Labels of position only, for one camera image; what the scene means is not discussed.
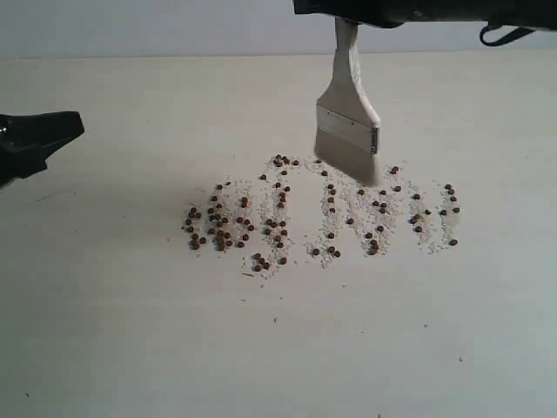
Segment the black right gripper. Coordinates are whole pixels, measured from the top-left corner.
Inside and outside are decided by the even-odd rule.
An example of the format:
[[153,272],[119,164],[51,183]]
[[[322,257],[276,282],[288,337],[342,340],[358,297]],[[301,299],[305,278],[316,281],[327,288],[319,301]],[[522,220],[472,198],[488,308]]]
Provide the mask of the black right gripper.
[[493,0],[300,0],[294,12],[341,17],[360,24],[395,28],[411,22],[488,22],[530,29],[556,27],[555,1]]

